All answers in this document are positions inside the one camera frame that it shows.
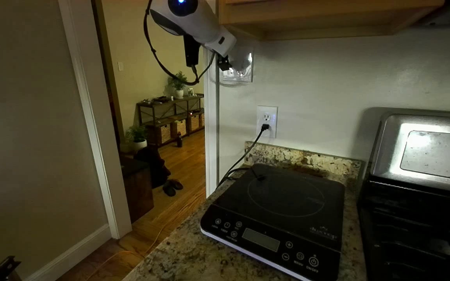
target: electrical outlet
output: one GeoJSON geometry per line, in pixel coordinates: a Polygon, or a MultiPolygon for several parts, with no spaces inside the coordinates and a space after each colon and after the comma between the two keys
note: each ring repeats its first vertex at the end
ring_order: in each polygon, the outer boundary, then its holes
{"type": "Polygon", "coordinates": [[[264,138],[275,139],[277,136],[277,108],[256,107],[256,135],[261,132],[261,125],[269,124],[269,130],[263,133],[264,138]]]}

